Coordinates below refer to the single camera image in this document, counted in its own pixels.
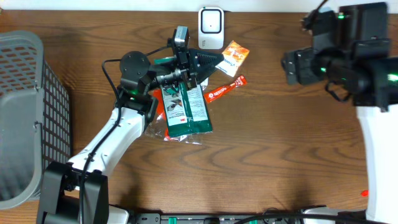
wood grain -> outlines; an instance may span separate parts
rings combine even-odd
[[[317,204],[365,208],[360,193],[368,187],[366,163],[355,108],[337,103],[321,83],[285,82],[282,54],[310,45],[300,30],[302,16],[226,13],[224,46],[235,40],[251,51],[241,69],[249,84],[208,105],[214,131],[202,136],[202,145],[148,136],[134,142],[110,178],[110,203],[165,213],[257,213]],[[389,23],[392,53],[398,54],[398,16]],[[191,46],[197,47],[194,12],[3,11],[0,16],[0,32],[29,30],[42,39],[45,58],[72,99],[75,154],[102,128],[114,102],[101,62],[157,49],[177,25],[189,26]],[[118,65],[110,65],[109,72],[118,83]],[[216,72],[207,90],[232,81]],[[37,205],[0,211],[1,223],[33,223]]]

gray plastic basket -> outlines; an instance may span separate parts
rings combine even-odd
[[[0,34],[0,209],[38,199],[41,176],[70,149],[69,96],[39,37]]]

black cable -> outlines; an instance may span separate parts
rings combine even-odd
[[[84,197],[84,191],[85,191],[85,180],[86,180],[86,173],[87,173],[87,169],[88,169],[88,164],[91,162],[91,160],[93,159],[95,152],[98,150],[98,148],[100,148],[100,146],[102,145],[102,143],[106,140],[106,138],[112,133],[112,131],[119,125],[120,119],[121,119],[121,114],[122,114],[122,106],[121,106],[121,102],[120,102],[120,98],[119,98],[119,93],[118,90],[116,89],[116,87],[113,85],[113,82],[111,80],[111,77],[109,77],[108,73],[106,72],[105,69],[105,63],[106,62],[119,62],[120,59],[110,59],[110,60],[105,60],[102,63],[102,71],[104,71],[104,74],[106,76],[106,78],[109,81],[109,84],[111,85],[113,92],[116,96],[116,104],[118,105],[118,118],[115,121],[114,125],[112,126],[112,128],[104,135],[104,137],[99,140],[98,144],[94,147],[94,149],[92,150],[91,153],[88,154],[87,156],[87,160],[85,162],[85,166],[83,168],[83,171],[81,173],[81,180],[80,180],[80,192],[79,192],[79,211],[80,211],[80,224],[84,224],[84,209],[83,209],[83,197]]]
[[[271,208],[267,208],[267,210],[266,210],[262,215],[265,215],[267,212],[269,212],[269,210],[275,210],[275,211],[278,211],[278,212],[279,212],[279,209],[278,209],[278,208],[271,207]],[[262,222],[264,222],[264,224],[268,224],[268,220],[266,221],[265,219],[262,219]]]
[[[323,0],[322,2],[321,2],[321,4],[317,7],[317,9],[315,10],[315,11],[319,11],[319,9],[327,2],[328,0]]]
[[[161,48],[159,48],[159,49],[156,49],[156,50],[154,50],[154,51],[151,51],[151,52],[145,54],[145,56],[150,56],[150,55],[152,55],[152,54],[154,54],[154,53],[156,53],[156,52],[160,52],[161,50],[164,50],[164,49],[167,49],[167,48],[168,48],[168,46],[161,47]]]
[[[386,224],[382,222],[375,222],[375,221],[369,221],[369,220],[361,220],[357,218],[350,218],[350,217],[342,217],[342,216],[336,216],[336,215],[313,215],[313,214],[294,214],[294,213],[280,213],[280,214],[269,214],[269,215],[257,215],[249,218],[244,218],[234,224],[245,224],[250,221],[254,220],[264,220],[264,219],[275,219],[275,218],[291,218],[291,219],[303,219],[303,218],[308,218],[308,219],[317,219],[317,220],[331,220],[335,222],[342,222],[342,223],[358,223],[358,224]]]

